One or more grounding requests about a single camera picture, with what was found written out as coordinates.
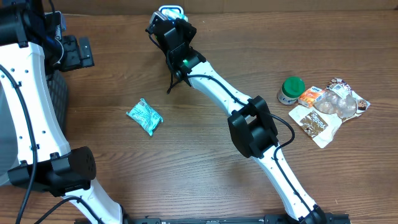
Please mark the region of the mint green wipes pack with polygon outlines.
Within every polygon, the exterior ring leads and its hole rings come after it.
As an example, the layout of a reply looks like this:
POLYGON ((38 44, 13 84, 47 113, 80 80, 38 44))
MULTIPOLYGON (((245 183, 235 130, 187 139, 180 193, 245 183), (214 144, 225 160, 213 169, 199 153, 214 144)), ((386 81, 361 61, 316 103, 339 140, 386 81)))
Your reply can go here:
POLYGON ((137 122, 149 136, 153 136, 158 125, 164 122, 163 117, 143 98, 126 114, 137 122))

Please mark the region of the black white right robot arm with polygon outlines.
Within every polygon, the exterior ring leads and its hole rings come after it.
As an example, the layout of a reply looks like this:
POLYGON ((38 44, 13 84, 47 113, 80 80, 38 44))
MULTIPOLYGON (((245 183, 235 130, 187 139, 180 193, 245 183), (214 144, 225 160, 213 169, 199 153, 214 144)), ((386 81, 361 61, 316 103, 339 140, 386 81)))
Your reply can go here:
POLYGON ((274 123, 278 117, 269 111, 263 98, 251 98, 235 89, 190 46, 196 31, 186 20, 169 19, 159 12, 150 20, 146 32, 165 54, 170 86, 185 82, 226 113, 234 146, 262 167, 284 204, 289 223, 326 223, 325 213, 306 193, 285 160, 284 145, 277 139, 274 123))

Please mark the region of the green lid jar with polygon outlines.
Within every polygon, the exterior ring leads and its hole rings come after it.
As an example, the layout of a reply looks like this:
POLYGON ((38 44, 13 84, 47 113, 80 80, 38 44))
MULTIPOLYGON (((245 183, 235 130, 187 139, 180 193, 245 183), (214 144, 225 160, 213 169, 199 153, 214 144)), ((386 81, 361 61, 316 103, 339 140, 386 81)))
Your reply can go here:
POLYGON ((305 91, 305 83, 299 77, 288 77, 277 92, 277 99, 284 105, 294 104, 305 91))

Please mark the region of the orange tissue pack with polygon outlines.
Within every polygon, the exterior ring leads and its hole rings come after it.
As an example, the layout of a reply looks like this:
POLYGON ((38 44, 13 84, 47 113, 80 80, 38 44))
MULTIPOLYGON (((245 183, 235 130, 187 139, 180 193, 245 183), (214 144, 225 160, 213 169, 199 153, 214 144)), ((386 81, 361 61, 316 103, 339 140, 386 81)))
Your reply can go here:
POLYGON ((325 89, 312 86, 299 96, 298 103, 307 108, 311 108, 315 103, 323 99, 325 93, 325 89))

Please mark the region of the teal tissue pack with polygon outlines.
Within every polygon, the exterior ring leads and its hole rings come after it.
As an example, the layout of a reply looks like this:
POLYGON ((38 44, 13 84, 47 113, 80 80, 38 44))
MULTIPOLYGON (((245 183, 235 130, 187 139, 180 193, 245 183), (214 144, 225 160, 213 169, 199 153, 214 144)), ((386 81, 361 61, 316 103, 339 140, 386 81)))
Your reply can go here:
POLYGON ((180 12, 177 12, 173 9, 165 9, 162 11, 162 13, 169 19, 169 20, 176 20, 176 19, 182 19, 188 22, 188 17, 181 14, 180 12))

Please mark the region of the brown snack bag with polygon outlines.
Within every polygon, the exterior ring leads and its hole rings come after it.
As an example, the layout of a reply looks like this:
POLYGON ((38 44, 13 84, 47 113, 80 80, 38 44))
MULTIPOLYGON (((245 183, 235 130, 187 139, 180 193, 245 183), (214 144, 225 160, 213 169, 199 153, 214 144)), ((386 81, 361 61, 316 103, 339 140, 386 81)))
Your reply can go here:
POLYGON ((344 122, 361 116, 371 105, 341 78, 331 79, 323 89, 326 90, 323 99, 311 108, 298 104, 289 112, 320 148, 332 142, 344 122))

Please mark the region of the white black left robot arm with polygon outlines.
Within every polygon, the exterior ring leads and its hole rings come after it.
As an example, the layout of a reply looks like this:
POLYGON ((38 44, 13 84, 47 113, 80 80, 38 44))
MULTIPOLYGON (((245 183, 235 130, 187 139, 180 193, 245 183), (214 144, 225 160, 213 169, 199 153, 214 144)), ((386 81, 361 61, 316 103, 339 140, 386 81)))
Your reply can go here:
POLYGON ((65 35, 61 12, 41 1, 4 1, 1 7, 1 86, 16 134, 16 163, 7 181, 70 202, 90 223, 124 223, 126 215, 96 179, 90 148, 72 149, 55 111, 49 82, 57 72, 94 65, 90 41, 65 35))

